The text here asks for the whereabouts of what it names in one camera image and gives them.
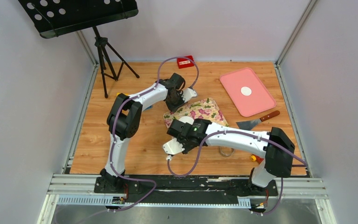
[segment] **floral cloth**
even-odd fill
[[[212,98],[206,98],[198,102],[184,105],[180,107],[175,113],[167,112],[164,114],[164,122],[167,128],[171,125],[174,119],[179,119],[183,116],[189,116],[193,119],[202,118],[216,122],[220,125],[227,126],[228,123],[223,116],[223,113]]]

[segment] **spatula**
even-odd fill
[[[262,123],[263,121],[266,121],[268,119],[276,117],[280,113],[281,113],[280,111],[274,111],[274,112],[271,112],[271,113],[269,113],[269,114],[267,114],[267,115],[265,115],[265,116],[263,116],[263,117],[261,117],[259,119],[237,122],[237,125],[242,130],[250,131],[254,127],[256,127],[256,125]]]

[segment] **brown handle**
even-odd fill
[[[271,118],[273,118],[273,117],[276,117],[276,116],[278,116],[279,114],[281,114],[280,111],[274,111],[274,112],[271,112],[271,113],[267,114],[267,115],[264,116],[264,117],[261,117],[260,120],[261,120],[261,121],[265,121],[265,120],[271,119]]]

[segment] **music stand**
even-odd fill
[[[108,38],[101,37],[96,28],[101,24],[136,16],[138,6],[135,0],[19,0],[19,2],[43,38],[58,37],[92,27],[96,36],[95,46],[98,49],[105,98],[108,97],[105,76],[117,81],[124,64],[134,73],[135,77],[139,78],[134,69],[108,42]],[[122,62],[117,74],[109,59],[106,45]],[[105,74],[104,59],[113,76]]]

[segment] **metal blade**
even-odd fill
[[[254,120],[237,122],[237,125],[241,130],[250,131],[261,122],[262,120],[260,119],[254,119]]]

